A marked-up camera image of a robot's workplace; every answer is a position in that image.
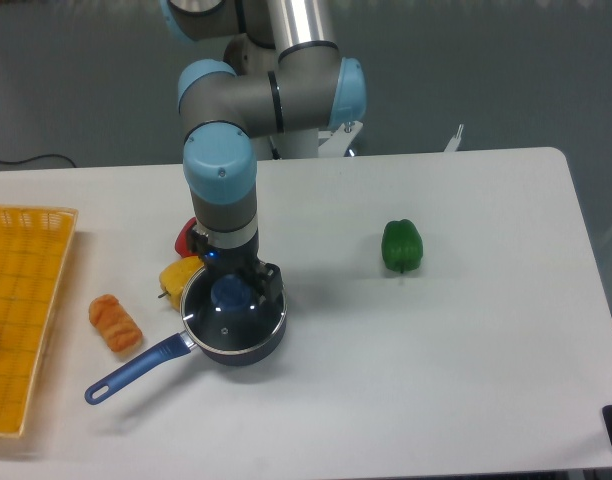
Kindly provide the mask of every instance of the blue lid knob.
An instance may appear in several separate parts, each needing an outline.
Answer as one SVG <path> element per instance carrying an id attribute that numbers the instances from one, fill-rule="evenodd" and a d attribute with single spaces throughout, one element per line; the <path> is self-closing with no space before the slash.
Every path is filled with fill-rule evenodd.
<path id="1" fill-rule="evenodd" d="M 210 290 L 210 299 L 215 308 L 224 312 L 234 312 L 250 307 L 252 292 L 250 287 L 237 275 L 224 275 Z"/>

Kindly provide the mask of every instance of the yellow plastic basket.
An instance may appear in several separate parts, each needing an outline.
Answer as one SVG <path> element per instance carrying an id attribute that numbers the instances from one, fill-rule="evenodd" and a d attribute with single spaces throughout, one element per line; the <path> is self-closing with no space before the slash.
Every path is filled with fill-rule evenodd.
<path id="1" fill-rule="evenodd" d="M 77 210 L 0 205 L 0 436 L 22 434 Z"/>

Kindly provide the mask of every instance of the green bell pepper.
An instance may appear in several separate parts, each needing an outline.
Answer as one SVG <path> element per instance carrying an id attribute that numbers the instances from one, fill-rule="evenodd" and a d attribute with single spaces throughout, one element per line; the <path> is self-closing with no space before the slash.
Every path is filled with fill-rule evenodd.
<path id="1" fill-rule="evenodd" d="M 408 272 L 419 268 L 424 255 L 422 237 L 408 219 L 388 222 L 382 236 L 382 259 L 386 268 Z"/>

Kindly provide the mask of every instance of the saucepan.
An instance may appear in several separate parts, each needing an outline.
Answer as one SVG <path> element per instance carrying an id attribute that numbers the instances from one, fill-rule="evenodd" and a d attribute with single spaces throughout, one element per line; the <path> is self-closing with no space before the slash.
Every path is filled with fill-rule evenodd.
<path id="1" fill-rule="evenodd" d="M 286 330 L 282 289 L 274 301 L 259 294 L 237 275 L 213 282 L 205 268 L 191 277 L 181 300 L 184 330 L 91 385 L 84 398 L 97 405 L 168 360 L 199 347 L 208 357 L 230 366 L 244 366 L 268 356 Z"/>

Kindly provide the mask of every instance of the gray floor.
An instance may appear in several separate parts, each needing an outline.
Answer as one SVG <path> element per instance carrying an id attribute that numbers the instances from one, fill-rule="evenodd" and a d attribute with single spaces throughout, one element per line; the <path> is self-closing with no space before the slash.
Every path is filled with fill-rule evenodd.
<path id="1" fill-rule="evenodd" d="M 360 153 L 441 151 L 459 123 L 464 150 L 559 148 L 612 311 L 612 0 L 330 3 L 368 82 Z M 0 158 L 179 162 L 177 78 L 225 44 L 177 42 L 156 0 L 0 5 Z"/>

